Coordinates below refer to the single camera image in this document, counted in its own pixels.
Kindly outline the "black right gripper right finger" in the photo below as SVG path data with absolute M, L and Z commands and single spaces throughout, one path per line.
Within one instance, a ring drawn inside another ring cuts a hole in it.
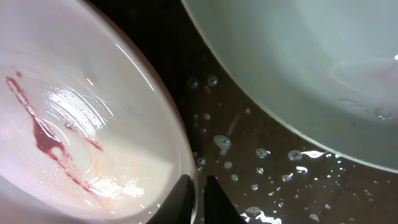
M 246 224 L 217 179 L 209 175 L 204 188 L 205 224 Z

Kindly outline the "white plate with red stain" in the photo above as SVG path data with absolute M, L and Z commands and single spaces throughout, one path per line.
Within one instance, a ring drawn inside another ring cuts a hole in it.
M 181 175 L 177 108 L 149 61 L 86 1 L 1 2 L 1 222 L 147 223 Z

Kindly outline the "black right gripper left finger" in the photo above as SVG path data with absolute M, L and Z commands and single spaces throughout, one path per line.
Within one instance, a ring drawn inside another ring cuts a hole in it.
M 189 175 L 181 175 L 158 211 L 147 224 L 190 224 L 195 187 Z

